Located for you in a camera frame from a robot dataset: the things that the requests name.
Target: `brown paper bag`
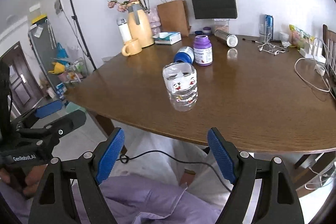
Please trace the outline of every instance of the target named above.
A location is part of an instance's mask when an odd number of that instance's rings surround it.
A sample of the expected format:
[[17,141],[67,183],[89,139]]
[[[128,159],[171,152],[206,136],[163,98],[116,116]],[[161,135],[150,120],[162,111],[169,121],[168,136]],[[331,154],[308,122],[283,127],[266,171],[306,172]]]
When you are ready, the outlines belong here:
[[188,9],[185,0],[172,0],[157,6],[163,32],[180,32],[181,36],[189,36],[190,26]]

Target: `silver bolt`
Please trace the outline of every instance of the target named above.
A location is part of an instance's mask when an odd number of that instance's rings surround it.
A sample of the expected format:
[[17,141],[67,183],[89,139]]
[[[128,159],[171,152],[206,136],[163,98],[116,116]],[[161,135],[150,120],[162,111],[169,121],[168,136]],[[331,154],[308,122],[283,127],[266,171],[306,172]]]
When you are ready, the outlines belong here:
[[247,153],[246,151],[241,151],[241,152],[240,152],[240,155],[241,155],[241,157],[243,157],[243,158],[248,158],[250,154]]
[[282,160],[279,157],[275,157],[274,162],[276,162],[277,164],[280,164]]
[[89,159],[89,158],[92,157],[92,153],[91,152],[85,152],[83,157],[86,158],[86,159]]
[[58,163],[58,158],[52,158],[50,161],[52,164]]

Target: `door handle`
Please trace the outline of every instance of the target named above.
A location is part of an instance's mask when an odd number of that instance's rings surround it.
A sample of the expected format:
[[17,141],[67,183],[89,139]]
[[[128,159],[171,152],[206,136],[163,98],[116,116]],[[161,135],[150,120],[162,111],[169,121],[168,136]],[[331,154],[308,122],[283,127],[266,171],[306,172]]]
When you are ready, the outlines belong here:
[[20,74],[20,76],[21,76],[21,79],[22,79],[23,83],[25,84],[27,82],[25,77],[23,76],[23,74]]

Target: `blue gripper pad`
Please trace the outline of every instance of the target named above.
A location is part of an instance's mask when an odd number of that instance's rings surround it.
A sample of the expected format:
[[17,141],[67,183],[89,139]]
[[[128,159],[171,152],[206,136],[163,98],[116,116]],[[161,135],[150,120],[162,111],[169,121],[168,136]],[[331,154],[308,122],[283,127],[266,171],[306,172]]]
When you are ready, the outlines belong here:
[[45,106],[39,107],[35,111],[35,117],[42,119],[50,114],[55,113],[56,111],[61,110],[62,107],[63,107],[63,103],[61,100],[53,101]]
[[208,145],[218,163],[223,177],[229,180],[231,184],[234,184],[237,179],[234,174],[234,163],[212,129],[208,131]]
[[109,177],[111,170],[119,157],[119,153],[124,146],[124,141],[125,133],[120,128],[98,163],[98,172],[95,177],[98,184]]

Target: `mug handle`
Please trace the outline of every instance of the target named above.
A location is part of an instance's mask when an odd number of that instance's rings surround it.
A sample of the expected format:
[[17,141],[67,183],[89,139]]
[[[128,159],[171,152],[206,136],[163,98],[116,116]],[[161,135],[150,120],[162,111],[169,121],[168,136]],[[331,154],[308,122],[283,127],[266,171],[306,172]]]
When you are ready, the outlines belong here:
[[130,56],[131,54],[127,52],[126,49],[127,49],[127,44],[121,49],[121,54],[123,56]]

